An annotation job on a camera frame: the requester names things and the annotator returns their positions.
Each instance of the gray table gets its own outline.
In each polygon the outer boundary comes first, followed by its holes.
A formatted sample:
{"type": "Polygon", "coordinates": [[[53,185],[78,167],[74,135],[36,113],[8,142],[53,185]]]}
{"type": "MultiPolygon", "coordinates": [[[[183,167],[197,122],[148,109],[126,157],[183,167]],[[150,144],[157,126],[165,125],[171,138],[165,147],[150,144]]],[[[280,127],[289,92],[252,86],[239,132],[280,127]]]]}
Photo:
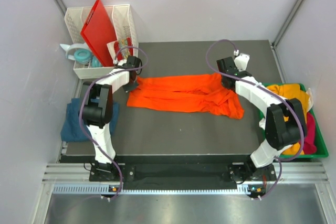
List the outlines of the gray table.
{"type": "MultiPolygon", "coordinates": [[[[142,77],[181,76],[212,73],[205,62],[210,41],[141,43],[150,58],[142,77]]],[[[236,41],[240,52],[251,56],[247,71],[261,82],[281,82],[269,42],[236,41]]],[[[211,63],[231,56],[228,43],[217,45],[211,63]]],[[[128,95],[117,91],[120,103],[112,144],[117,154],[249,154],[263,140],[257,109],[240,98],[245,109],[241,120],[209,113],[173,113],[126,107],[128,95]]],[[[90,142],[70,143],[67,155],[94,155],[90,142]]]]}

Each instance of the blue cloth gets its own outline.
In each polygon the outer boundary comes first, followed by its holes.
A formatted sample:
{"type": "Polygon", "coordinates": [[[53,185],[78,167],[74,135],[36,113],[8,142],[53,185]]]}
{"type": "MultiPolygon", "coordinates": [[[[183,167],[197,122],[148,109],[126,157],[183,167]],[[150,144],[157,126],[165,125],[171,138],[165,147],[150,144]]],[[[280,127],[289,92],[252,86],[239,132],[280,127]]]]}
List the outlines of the blue cloth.
{"type": "MultiPolygon", "coordinates": [[[[71,103],[67,105],[67,114],[63,128],[61,130],[61,139],[65,142],[84,142],[89,141],[88,138],[84,135],[83,131],[79,126],[79,107],[80,99],[74,98],[71,99],[71,103]]],[[[113,135],[114,130],[116,129],[117,121],[119,115],[119,104],[113,103],[113,115],[110,122],[110,133],[113,135]]],[[[90,134],[89,129],[85,127],[86,132],[90,134]]]]}

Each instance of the yellow cloth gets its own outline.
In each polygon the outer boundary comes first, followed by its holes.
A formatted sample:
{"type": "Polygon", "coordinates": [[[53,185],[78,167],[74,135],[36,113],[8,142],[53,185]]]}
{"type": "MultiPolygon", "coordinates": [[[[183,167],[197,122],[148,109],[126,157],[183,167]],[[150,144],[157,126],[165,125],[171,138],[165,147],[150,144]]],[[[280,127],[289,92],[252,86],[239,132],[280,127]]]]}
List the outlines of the yellow cloth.
{"type": "Polygon", "coordinates": [[[299,84],[271,85],[267,89],[287,99],[297,98],[302,104],[304,120],[307,122],[309,95],[300,89],[299,84]]]}
{"type": "MultiPolygon", "coordinates": [[[[284,84],[281,86],[270,85],[267,87],[267,89],[287,99],[293,99],[293,98],[299,99],[299,101],[302,104],[303,114],[305,116],[304,120],[307,122],[309,95],[307,95],[304,91],[300,89],[299,84],[284,84]]],[[[287,150],[285,150],[282,154],[295,155],[297,154],[299,148],[300,148],[300,144],[296,143],[291,148],[288,148],[287,150]]]]}
{"type": "Polygon", "coordinates": [[[292,145],[291,148],[288,148],[287,150],[284,150],[284,151],[282,152],[282,154],[284,154],[284,155],[295,155],[295,154],[297,154],[297,152],[299,151],[299,148],[300,148],[300,144],[299,144],[299,143],[296,143],[296,144],[292,145]]]}

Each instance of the black motor joint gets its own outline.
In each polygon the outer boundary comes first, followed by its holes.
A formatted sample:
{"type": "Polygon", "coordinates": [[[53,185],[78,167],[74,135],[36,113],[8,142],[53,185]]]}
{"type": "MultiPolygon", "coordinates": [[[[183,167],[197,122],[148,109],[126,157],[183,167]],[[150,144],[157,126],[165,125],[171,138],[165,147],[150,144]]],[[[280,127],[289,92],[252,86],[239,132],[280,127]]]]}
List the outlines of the black motor joint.
{"type": "MultiPolygon", "coordinates": [[[[81,93],[80,103],[83,103],[85,94],[91,82],[84,82],[81,93]]],[[[89,95],[84,101],[82,119],[87,126],[94,125],[103,128],[109,123],[113,115],[113,94],[111,85],[94,84],[90,89],[89,95]]]]}
{"type": "MultiPolygon", "coordinates": [[[[133,68],[139,68],[140,66],[142,66],[142,61],[141,59],[139,59],[136,56],[128,56],[127,57],[127,61],[126,63],[124,63],[121,66],[116,66],[116,68],[121,68],[121,69],[133,69],[133,68]]],[[[130,81],[128,84],[124,85],[124,91],[130,92],[132,90],[134,90],[135,88],[137,88],[138,83],[136,82],[136,76],[141,74],[142,69],[140,69],[140,72],[137,73],[135,70],[129,71],[130,73],[130,81]]]]}
{"type": "MultiPolygon", "coordinates": [[[[217,60],[217,67],[221,73],[225,73],[230,76],[235,76],[238,78],[251,76],[251,74],[247,71],[239,71],[232,57],[217,60]]],[[[236,83],[235,79],[222,76],[222,85],[224,86],[224,88],[235,91],[236,88],[235,83],[236,83]]]]}

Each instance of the black bracket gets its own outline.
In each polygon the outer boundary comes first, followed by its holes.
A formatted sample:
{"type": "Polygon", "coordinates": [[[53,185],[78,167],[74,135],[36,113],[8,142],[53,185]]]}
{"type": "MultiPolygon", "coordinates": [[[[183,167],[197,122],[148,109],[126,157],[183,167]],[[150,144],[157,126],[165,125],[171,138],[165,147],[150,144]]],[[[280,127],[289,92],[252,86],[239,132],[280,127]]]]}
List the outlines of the black bracket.
{"type": "Polygon", "coordinates": [[[247,168],[246,162],[238,164],[228,165],[228,172],[231,179],[237,184],[249,181],[262,181],[262,177],[265,175],[267,181],[275,181],[277,179],[275,175],[274,166],[268,165],[263,168],[255,169],[253,173],[247,168]]]}
{"type": "Polygon", "coordinates": [[[103,164],[97,161],[91,163],[91,172],[89,181],[92,182],[108,182],[119,181],[120,176],[118,170],[113,164],[103,164]]]}
{"type": "MultiPolygon", "coordinates": [[[[128,56],[126,63],[123,64],[122,66],[116,66],[116,68],[121,68],[121,69],[138,68],[140,66],[140,64],[142,65],[141,59],[139,59],[136,56],[128,56]]],[[[130,82],[123,86],[124,91],[126,93],[136,89],[137,86],[139,85],[136,82],[136,76],[138,75],[137,72],[136,71],[129,71],[129,73],[130,73],[130,82]]]]}

